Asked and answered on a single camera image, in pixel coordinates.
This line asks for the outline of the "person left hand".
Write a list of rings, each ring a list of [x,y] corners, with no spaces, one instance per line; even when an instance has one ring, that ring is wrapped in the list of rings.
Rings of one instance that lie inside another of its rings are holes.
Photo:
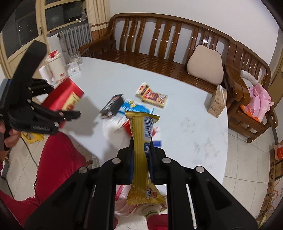
[[[6,131],[5,125],[1,121],[1,133],[4,134],[5,131]],[[15,129],[11,129],[9,131],[9,136],[4,138],[3,143],[5,144],[6,147],[12,148],[12,147],[14,147],[17,144],[18,140],[20,139],[20,136],[21,136],[21,132],[20,131],[17,131]],[[7,150],[2,150],[1,151],[1,155],[6,154],[7,152],[8,152]]]

